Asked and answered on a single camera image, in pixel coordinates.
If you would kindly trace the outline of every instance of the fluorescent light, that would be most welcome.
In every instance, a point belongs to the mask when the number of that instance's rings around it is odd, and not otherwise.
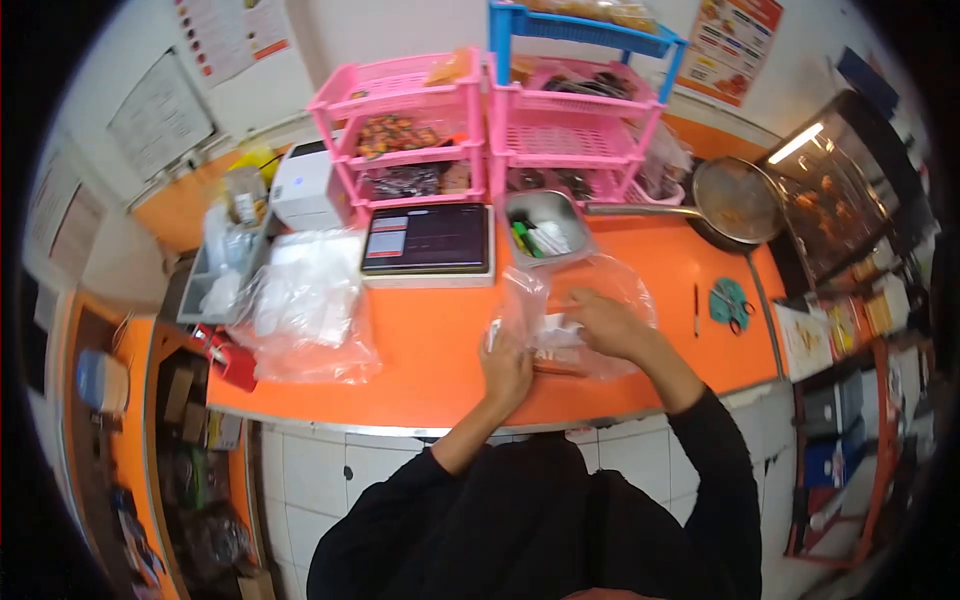
[[[790,143],[788,143],[786,146],[783,146],[782,148],[780,148],[780,150],[775,155],[767,158],[767,162],[769,162],[770,164],[777,164],[787,156],[790,156],[790,154],[793,153],[794,150],[797,150],[798,148],[803,146],[803,144],[813,139],[817,133],[823,130],[824,130],[823,123],[817,123],[815,125],[810,126],[810,128],[807,129],[805,132],[791,139]]]

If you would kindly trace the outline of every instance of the pan handle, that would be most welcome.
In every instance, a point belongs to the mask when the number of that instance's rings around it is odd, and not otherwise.
[[[584,203],[584,212],[588,215],[680,215],[704,218],[704,213],[693,206],[656,204]]]

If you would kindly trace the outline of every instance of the white receipt printer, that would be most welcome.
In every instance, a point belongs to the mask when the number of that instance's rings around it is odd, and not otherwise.
[[[290,147],[270,190],[274,214],[294,231],[349,225],[352,207],[323,141]]]

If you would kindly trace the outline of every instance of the hand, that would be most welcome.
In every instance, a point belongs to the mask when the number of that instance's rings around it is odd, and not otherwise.
[[[533,352],[510,332],[500,329],[487,352],[480,347],[480,366],[487,382],[484,402],[509,417],[526,399],[534,380]]]
[[[583,325],[580,338],[590,349],[637,363],[656,342],[658,332],[624,304],[589,288],[571,290],[570,298],[578,305],[567,309],[564,320]]]

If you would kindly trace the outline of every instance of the green highlighter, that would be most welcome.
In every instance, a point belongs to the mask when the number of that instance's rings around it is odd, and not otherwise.
[[[530,236],[530,232],[527,231],[527,227],[523,225],[520,221],[514,221],[514,231],[520,236],[520,239],[523,240],[523,243],[527,245],[527,249],[533,254],[534,258],[543,258],[543,252],[537,248],[537,245],[534,244],[533,238]]]

